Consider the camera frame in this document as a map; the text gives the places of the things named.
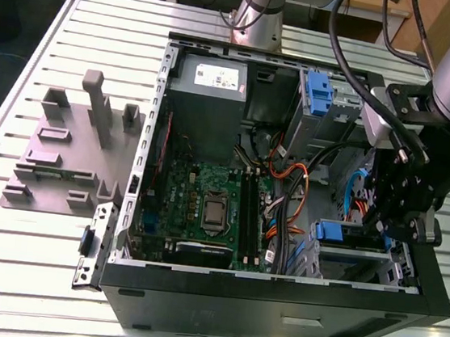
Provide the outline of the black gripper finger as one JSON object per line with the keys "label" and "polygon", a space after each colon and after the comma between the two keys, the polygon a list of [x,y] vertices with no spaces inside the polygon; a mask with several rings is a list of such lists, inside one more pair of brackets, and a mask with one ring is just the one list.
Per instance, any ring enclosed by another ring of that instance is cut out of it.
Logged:
{"label": "black gripper finger", "polygon": [[406,164],[397,153],[375,151],[374,163],[365,187],[372,192],[372,205],[364,215],[366,231],[398,237],[397,207],[405,180]]}
{"label": "black gripper finger", "polygon": [[407,208],[404,200],[383,203],[380,232],[399,242],[439,246],[442,233],[435,217],[436,200],[421,209]]}

